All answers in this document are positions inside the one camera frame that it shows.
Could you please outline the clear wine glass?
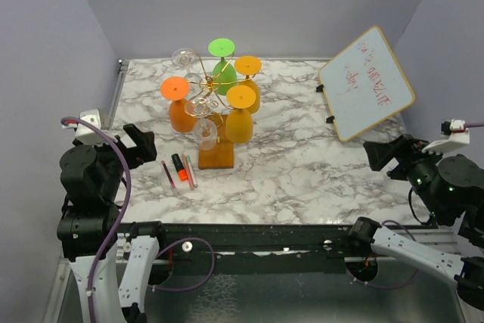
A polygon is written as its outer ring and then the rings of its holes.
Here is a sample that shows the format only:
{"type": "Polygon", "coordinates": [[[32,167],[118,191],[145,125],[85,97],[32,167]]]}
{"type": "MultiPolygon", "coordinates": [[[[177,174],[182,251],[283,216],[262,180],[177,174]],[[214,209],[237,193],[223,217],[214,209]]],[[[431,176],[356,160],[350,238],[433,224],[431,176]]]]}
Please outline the clear wine glass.
{"type": "Polygon", "coordinates": [[[194,66],[198,60],[199,57],[197,56],[197,53],[191,48],[180,48],[171,56],[173,65],[185,70],[183,79],[193,85],[199,85],[202,81],[200,74],[191,71],[191,67],[194,66]]]}
{"type": "Polygon", "coordinates": [[[212,111],[212,101],[201,96],[190,98],[185,105],[185,113],[197,120],[192,129],[192,135],[201,151],[212,150],[217,143],[218,128],[208,118],[212,111]]]}

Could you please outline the orange plastic wine glass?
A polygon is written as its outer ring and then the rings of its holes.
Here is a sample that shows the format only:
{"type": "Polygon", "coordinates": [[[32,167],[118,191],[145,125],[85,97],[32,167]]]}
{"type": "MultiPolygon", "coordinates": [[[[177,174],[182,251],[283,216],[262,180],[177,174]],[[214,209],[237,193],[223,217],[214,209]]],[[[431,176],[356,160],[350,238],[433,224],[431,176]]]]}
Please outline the orange plastic wine glass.
{"type": "Polygon", "coordinates": [[[168,101],[169,121],[172,128],[181,133],[192,132],[197,119],[185,111],[188,100],[186,97],[190,91],[189,83],[180,76],[172,76],[164,80],[160,86],[161,95],[168,101]]]}

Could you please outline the green plastic wine glass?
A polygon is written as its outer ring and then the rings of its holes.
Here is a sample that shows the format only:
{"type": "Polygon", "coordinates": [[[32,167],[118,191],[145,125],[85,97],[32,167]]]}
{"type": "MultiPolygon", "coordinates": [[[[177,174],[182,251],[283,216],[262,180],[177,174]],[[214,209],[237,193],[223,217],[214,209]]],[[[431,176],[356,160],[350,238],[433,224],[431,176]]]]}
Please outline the green plastic wine glass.
{"type": "Polygon", "coordinates": [[[237,81],[235,68],[231,64],[231,58],[235,52],[235,43],[226,38],[214,39],[209,43],[208,51],[213,57],[220,58],[220,61],[213,68],[212,76],[216,93],[226,96],[228,90],[237,81]]]}

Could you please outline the yellow plastic wine glass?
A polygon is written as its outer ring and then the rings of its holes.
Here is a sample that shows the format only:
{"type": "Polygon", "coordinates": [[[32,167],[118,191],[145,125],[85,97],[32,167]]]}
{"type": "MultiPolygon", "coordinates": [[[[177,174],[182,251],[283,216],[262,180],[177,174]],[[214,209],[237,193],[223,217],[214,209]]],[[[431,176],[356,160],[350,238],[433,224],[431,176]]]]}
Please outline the yellow plastic wine glass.
{"type": "Polygon", "coordinates": [[[260,108],[260,90],[253,78],[262,69],[262,62],[255,56],[244,55],[234,62],[234,68],[239,74],[245,76],[245,79],[241,84],[249,87],[255,92],[256,100],[254,104],[247,109],[251,114],[254,114],[260,108]]]}

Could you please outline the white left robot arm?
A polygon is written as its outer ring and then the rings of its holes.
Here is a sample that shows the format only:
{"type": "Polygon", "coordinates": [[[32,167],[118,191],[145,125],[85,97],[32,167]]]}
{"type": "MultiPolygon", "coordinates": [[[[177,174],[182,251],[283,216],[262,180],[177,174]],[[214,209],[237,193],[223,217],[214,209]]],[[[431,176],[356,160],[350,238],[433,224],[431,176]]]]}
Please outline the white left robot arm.
{"type": "Polygon", "coordinates": [[[76,279],[84,322],[146,322],[151,264],[167,248],[160,222],[129,226],[129,260],[123,279],[117,279],[117,231],[126,209],[114,199],[121,183],[131,187],[130,170],[157,157],[152,132],[133,124],[123,130],[134,146],[102,135],[101,146],[75,141],[60,159],[66,197],[57,238],[76,279]]]}

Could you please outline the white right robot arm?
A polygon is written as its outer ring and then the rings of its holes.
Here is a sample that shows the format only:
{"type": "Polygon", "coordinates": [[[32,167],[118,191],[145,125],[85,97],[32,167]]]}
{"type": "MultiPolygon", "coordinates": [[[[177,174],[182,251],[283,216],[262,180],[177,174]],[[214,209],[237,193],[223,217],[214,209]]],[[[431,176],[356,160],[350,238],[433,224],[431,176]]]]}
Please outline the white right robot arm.
{"type": "MultiPolygon", "coordinates": [[[[387,143],[366,141],[363,146],[373,171],[397,161],[387,175],[410,183],[429,211],[432,226],[451,227],[460,219],[458,234],[476,247],[483,246],[483,170],[462,154],[449,156],[458,149],[457,142],[428,143],[401,135],[387,143]]],[[[483,259],[479,256],[440,252],[366,217],[352,225],[347,246],[357,256],[376,253],[403,261],[455,288],[465,303],[483,308],[483,259]]]]}

